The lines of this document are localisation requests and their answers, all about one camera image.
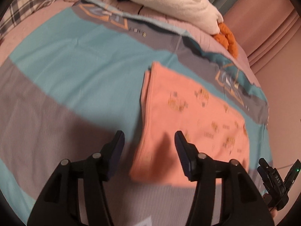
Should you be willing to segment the pink cartoon print garment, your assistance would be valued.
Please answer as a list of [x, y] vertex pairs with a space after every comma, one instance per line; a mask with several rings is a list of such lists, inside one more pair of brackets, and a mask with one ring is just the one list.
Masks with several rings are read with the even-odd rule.
[[193, 188], [185, 176], [174, 135], [181, 131], [214, 160], [236, 159], [249, 169], [249, 137], [243, 116], [198, 82], [154, 62], [141, 91], [142, 137], [129, 175], [143, 183]]

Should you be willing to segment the white goose plush toy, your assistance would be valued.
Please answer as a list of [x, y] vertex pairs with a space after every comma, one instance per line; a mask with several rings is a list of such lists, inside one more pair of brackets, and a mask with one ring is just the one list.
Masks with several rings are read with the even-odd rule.
[[223, 16], [209, 0], [131, 0], [162, 14], [188, 22], [214, 37], [236, 59], [238, 47]]

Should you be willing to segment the pink curtain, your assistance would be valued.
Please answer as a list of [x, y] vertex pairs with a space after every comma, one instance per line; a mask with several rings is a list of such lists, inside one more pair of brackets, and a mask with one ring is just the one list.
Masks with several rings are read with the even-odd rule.
[[224, 21], [254, 73], [276, 56], [300, 28], [300, 16], [290, 0], [238, 0]]

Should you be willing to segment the plaid pillow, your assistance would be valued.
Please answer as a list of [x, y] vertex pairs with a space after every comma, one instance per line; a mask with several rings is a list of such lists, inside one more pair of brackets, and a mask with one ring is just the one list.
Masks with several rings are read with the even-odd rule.
[[1, 20], [1, 39], [28, 16], [56, 0], [13, 0]]

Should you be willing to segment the blue grey patterned duvet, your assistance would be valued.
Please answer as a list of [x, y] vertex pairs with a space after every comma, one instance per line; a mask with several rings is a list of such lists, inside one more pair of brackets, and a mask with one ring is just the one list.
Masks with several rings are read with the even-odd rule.
[[214, 40], [200, 46], [175, 26], [136, 15], [122, 29], [57, 1], [32, 14], [1, 45], [1, 192], [27, 223], [58, 163], [82, 160], [125, 134], [118, 172], [105, 185], [115, 225], [184, 225], [194, 190], [128, 177], [141, 136], [140, 95], [153, 61], [203, 84], [237, 108], [251, 136], [249, 175], [265, 192], [258, 160], [272, 160], [267, 99], [248, 60]]

